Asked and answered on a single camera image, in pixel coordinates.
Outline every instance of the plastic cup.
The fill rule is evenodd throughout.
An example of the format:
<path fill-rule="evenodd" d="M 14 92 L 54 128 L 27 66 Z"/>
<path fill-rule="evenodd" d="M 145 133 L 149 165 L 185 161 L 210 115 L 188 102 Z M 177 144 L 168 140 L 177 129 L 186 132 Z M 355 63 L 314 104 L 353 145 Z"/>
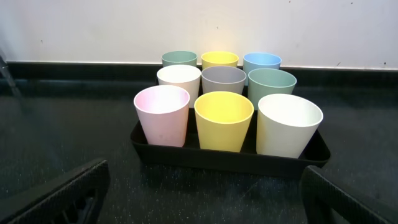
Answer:
<path fill-rule="evenodd" d="M 212 91 L 230 91 L 242 94 L 246 74 L 238 68 L 215 66 L 206 68 L 201 73 L 203 93 Z"/>
<path fill-rule="evenodd" d="M 198 98 L 200 69 L 189 65 L 171 65 L 157 72 L 160 85 L 174 85 L 187 90 L 190 95 L 189 107 L 193 108 Z"/>
<path fill-rule="evenodd" d="M 273 68 L 279 69 L 282 59 L 269 53 L 250 53 L 243 57 L 243 70 L 246 74 L 258 68 Z M 249 84 L 249 79 L 246 80 L 244 85 Z"/>
<path fill-rule="evenodd" d="M 231 52 L 207 52 L 201 56 L 202 69 L 212 66 L 238 66 L 239 57 Z"/>
<path fill-rule="evenodd" d="M 189 51 L 173 51 L 163 54 L 162 64 L 163 67 L 169 65 L 197 65 L 198 57 L 195 53 Z"/>
<path fill-rule="evenodd" d="M 258 105 L 257 153 L 299 158 L 323 119 L 321 109 L 288 94 L 265 96 Z"/>
<path fill-rule="evenodd" d="M 239 152 L 253 115 L 253 104 L 244 96 L 214 91 L 195 102 L 201 149 Z"/>
<path fill-rule="evenodd" d="M 248 98 L 258 110 L 258 102 L 263 96 L 275 93 L 292 94 L 296 78 L 285 71 L 273 68 L 258 68 L 249 73 Z"/>
<path fill-rule="evenodd" d="M 182 147 L 188 123 L 189 93 L 181 87 L 159 85 L 134 97 L 148 144 Z"/>

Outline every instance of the black tray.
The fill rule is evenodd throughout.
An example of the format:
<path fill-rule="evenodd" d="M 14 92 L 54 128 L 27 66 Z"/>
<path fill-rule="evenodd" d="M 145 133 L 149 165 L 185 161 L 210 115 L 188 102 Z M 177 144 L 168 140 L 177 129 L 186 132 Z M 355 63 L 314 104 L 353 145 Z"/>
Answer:
<path fill-rule="evenodd" d="M 298 159 L 263 156 L 256 153 L 257 111 L 254 112 L 241 152 L 200 149 L 194 109 L 189 109 L 188 127 L 183 147 L 148 144 L 138 121 L 131 133 L 132 145 L 144 163 L 168 164 L 202 169 L 226 170 L 250 174 L 299 179 L 306 166 L 323 167 L 330 151 L 318 130 Z"/>

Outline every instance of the wall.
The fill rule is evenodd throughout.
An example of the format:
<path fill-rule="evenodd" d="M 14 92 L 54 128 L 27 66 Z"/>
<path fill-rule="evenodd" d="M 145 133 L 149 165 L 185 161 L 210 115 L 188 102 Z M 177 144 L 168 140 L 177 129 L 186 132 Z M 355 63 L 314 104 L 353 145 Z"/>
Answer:
<path fill-rule="evenodd" d="M 283 66 L 398 69 L 396 9 L 396 0 L 0 0 L 0 48 L 8 61 L 160 63 L 172 50 L 229 50 L 272 52 Z"/>

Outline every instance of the light pink cup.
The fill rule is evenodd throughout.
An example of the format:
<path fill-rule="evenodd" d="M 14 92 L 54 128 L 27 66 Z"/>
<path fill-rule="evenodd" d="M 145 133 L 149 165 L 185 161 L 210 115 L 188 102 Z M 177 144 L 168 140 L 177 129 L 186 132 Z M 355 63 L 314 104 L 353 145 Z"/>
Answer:
<path fill-rule="evenodd" d="M 181 87 L 159 85 L 134 97 L 148 144 L 182 147 L 188 123 L 189 93 Z"/>

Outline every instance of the dark speckled surface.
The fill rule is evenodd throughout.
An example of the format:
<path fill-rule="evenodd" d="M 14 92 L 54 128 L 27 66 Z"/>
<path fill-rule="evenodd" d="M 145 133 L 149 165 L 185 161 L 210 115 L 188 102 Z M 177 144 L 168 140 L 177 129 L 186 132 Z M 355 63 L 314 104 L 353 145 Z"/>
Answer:
<path fill-rule="evenodd" d="M 140 163 L 129 134 L 145 82 L 0 80 L 0 199 L 96 157 L 111 186 L 98 223 L 306 223 L 296 180 Z M 398 207 L 398 92 L 297 86 L 325 119 L 323 168 Z"/>

